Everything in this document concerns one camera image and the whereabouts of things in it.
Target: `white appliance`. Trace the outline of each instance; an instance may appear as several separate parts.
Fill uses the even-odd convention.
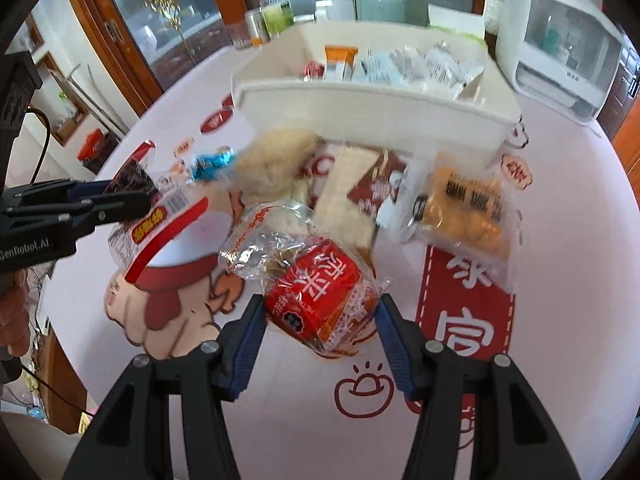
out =
[[[604,13],[590,0],[486,0],[485,20],[488,8],[499,23],[496,61],[511,85],[579,124],[592,121],[622,48]]]

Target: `white box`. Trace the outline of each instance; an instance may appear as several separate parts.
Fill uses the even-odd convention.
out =
[[[358,59],[405,45],[421,51],[447,41],[455,57],[480,60],[484,74],[471,98],[448,101],[421,92],[353,81],[303,81],[324,46],[359,49]],[[321,22],[295,25],[232,75],[234,105],[259,132],[298,127],[333,142],[433,156],[449,150],[486,165],[520,120],[520,107],[486,47],[437,28],[395,23]]]

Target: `round table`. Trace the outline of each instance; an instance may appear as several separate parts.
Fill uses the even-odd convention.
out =
[[[99,176],[111,178],[146,139],[156,144],[152,171],[167,170],[188,137],[194,153],[246,145],[254,131],[239,113],[206,120],[228,95],[231,72],[251,54],[222,50],[185,76],[132,129]],[[381,231],[372,256],[378,275],[393,279],[389,292],[400,312],[425,334],[475,357],[508,351],[582,478],[599,479],[620,453],[640,402],[640,214],[597,123],[580,127],[518,100],[523,123],[494,161],[522,216],[517,296],[492,285],[475,262],[419,241],[398,246]],[[44,297],[69,361],[98,403],[141,352],[130,343],[140,339],[105,313],[116,271],[109,232],[99,228],[80,240],[78,253],[57,264]],[[217,312],[214,321],[237,319],[257,291],[247,283],[237,306]],[[147,335],[144,348],[156,352],[151,337],[158,333]],[[248,390],[224,410],[244,480],[320,480],[338,471],[340,478],[400,478],[418,420],[416,407],[395,389],[376,336],[354,357],[324,360],[272,328]],[[175,424],[177,402],[171,412]],[[469,401],[457,478],[468,476],[472,428]],[[185,479],[175,425],[172,446],[174,476]]]

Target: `blue candy wrapper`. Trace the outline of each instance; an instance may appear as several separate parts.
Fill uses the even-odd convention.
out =
[[[215,180],[218,170],[231,164],[236,158],[234,150],[216,153],[215,155],[199,155],[191,166],[191,178],[196,181]]]

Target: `metal screw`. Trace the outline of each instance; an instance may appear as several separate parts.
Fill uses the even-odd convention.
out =
[[[151,362],[151,359],[146,354],[139,354],[133,358],[133,365],[136,368],[144,368]]]
[[[494,363],[502,368],[507,368],[511,364],[511,359],[507,354],[498,354],[494,357]]]
[[[220,352],[220,343],[217,341],[205,341],[200,345],[200,350],[205,354],[217,354]]]
[[[424,347],[427,352],[431,352],[432,354],[439,354],[444,350],[444,345],[440,341],[437,341],[435,339],[427,341],[424,344]]]

